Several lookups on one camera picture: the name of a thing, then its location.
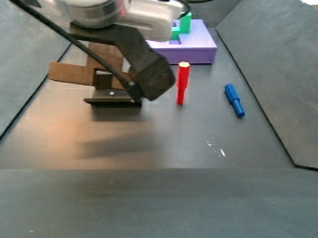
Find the purple box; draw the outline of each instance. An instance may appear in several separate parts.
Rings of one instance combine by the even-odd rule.
[[[191,21],[189,34],[179,34],[180,42],[146,41],[149,47],[167,58],[169,64],[187,61],[191,64],[212,64],[217,47],[201,20]]]

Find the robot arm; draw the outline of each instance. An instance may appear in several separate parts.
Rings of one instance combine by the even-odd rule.
[[[183,4],[157,0],[61,0],[72,22],[84,28],[112,24],[133,27],[152,41],[167,41],[171,24],[179,18]]]
[[[171,88],[173,74],[165,59],[156,54],[145,38],[169,39],[172,20],[181,15],[184,0],[10,0],[52,28],[109,70],[133,100],[154,100]],[[66,32],[45,14],[69,20]],[[112,66],[78,40],[117,46],[132,65],[128,83]]]

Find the small white spot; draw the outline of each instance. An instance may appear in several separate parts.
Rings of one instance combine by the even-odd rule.
[[[104,75],[104,74],[110,74],[110,73],[105,71],[96,71],[96,75]]]
[[[221,153],[223,157],[225,157],[224,152],[223,152],[223,149],[220,149],[220,153]]]

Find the gray wall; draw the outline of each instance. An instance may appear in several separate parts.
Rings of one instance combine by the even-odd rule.
[[[296,165],[318,168],[318,10],[241,0],[216,30]]]
[[[9,1],[0,5],[0,30],[1,137],[69,44]]]
[[[201,19],[209,28],[215,28],[240,0],[215,0],[203,4],[191,4],[193,19]]]

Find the green block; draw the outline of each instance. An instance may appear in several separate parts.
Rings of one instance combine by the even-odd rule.
[[[171,30],[171,40],[179,40],[180,27],[173,26]]]
[[[189,33],[192,14],[187,13],[185,16],[180,18],[180,33]]]

